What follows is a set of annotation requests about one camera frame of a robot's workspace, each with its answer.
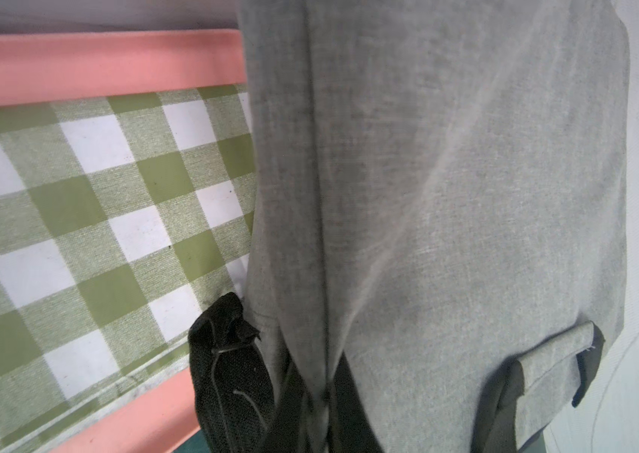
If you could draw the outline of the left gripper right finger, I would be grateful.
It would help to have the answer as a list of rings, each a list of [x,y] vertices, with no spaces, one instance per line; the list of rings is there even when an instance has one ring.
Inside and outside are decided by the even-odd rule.
[[[332,453],[381,453],[362,406],[349,362],[342,355],[329,387],[328,444]]]

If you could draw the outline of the grey laptop sleeve back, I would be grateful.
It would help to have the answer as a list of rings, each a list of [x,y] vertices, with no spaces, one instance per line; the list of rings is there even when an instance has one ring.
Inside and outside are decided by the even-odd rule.
[[[627,29],[609,1],[241,1],[245,313],[330,452],[345,355],[382,452],[518,452],[623,328]]]

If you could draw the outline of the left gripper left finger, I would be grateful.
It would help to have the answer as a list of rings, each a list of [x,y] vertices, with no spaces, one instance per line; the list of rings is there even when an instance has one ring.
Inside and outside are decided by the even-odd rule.
[[[310,443],[306,432],[308,394],[296,365],[287,368],[280,400],[268,431],[259,447],[261,453],[306,453]]]

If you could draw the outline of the grey laptop bag with strap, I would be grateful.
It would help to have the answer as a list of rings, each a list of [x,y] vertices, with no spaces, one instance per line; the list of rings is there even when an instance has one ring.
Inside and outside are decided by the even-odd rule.
[[[189,328],[195,411],[213,452],[256,452],[268,430],[275,401],[258,338],[234,293],[221,296]]]

